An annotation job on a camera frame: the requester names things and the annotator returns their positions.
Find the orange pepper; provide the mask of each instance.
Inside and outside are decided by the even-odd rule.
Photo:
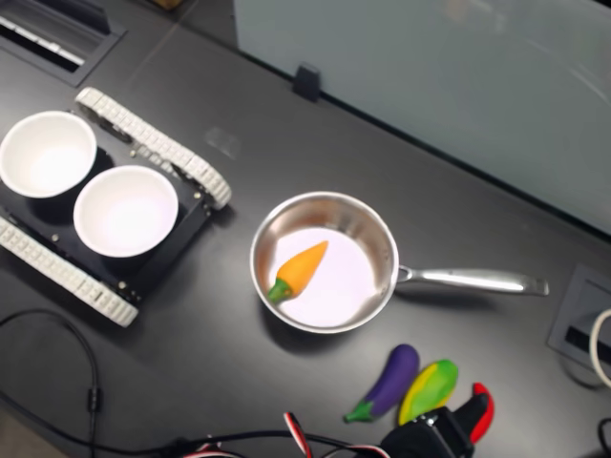
[[[267,297],[273,302],[278,302],[299,296],[312,280],[327,247],[328,241],[321,241],[285,262],[278,269],[276,283],[267,293]]]

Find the black table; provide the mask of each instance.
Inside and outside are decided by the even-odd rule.
[[[85,84],[199,152],[234,196],[128,329],[0,250],[1,315],[57,310],[92,341],[106,393],[101,442],[140,448],[178,436],[284,428],[282,413],[290,410],[310,432],[375,443],[392,428],[392,415],[372,425],[344,425],[341,417],[367,392],[390,350],[409,343],[423,362],[450,358],[459,366],[451,407],[469,397],[473,382],[493,392],[495,422],[476,456],[581,457],[598,448],[595,428],[609,414],[610,393],[572,382],[545,342],[577,263],[611,275],[611,247],[325,101],[302,100],[278,76],[156,10],[134,2],[108,2],[108,9],[129,33]],[[0,52],[0,135],[25,115],[73,106],[75,94]],[[204,138],[212,129],[239,147],[234,143],[231,155],[211,147]],[[97,133],[102,147],[117,142]],[[407,265],[514,270],[547,278],[552,294],[407,290],[356,331],[293,331],[258,301],[248,251],[275,205],[312,190],[371,205]],[[0,348],[0,385],[85,437],[88,370],[61,330],[16,323],[0,333]],[[40,432],[73,456],[87,455]],[[234,449],[301,456],[284,439]]]

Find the green eggplant stem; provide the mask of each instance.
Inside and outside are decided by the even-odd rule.
[[[290,289],[290,286],[288,286],[288,283],[280,279],[276,279],[276,284],[274,284],[267,293],[267,297],[272,302],[283,301],[290,298],[292,295],[293,291]]]
[[[354,408],[354,410],[344,415],[344,421],[346,423],[372,422],[374,420],[373,416],[371,415],[372,407],[373,401],[361,401],[358,406]]]

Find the saucepan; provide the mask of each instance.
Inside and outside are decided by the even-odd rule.
[[[267,291],[278,269],[328,241],[312,280],[296,298],[273,303]],[[362,201],[315,192],[291,198],[265,218],[253,239],[250,272],[259,297],[278,318],[304,331],[349,331],[384,308],[397,283],[426,282],[506,294],[546,296],[547,281],[486,269],[415,270],[399,264],[385,222]]]

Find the saucepan handle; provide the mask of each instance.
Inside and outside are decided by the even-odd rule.
[[[549,285],[544,279],[488,269],[414,270],[399,266],[397,283],[425,282],[472,288],[495,293],[547,296]]]

